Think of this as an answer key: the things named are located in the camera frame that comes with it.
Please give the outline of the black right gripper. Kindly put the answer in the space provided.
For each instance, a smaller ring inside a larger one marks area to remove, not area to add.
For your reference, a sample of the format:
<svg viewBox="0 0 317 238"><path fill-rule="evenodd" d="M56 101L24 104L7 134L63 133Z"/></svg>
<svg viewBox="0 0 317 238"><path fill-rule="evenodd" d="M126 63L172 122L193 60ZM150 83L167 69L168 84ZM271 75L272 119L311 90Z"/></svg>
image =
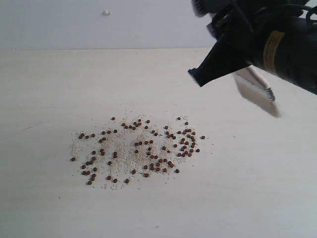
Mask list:
<svg viewBox="0 0 317 238"><path fill-rule="evenodd" d="M317 91L317 9L305 0L211 0L215 45L197 68L199 86L248 66Z"/></svg>

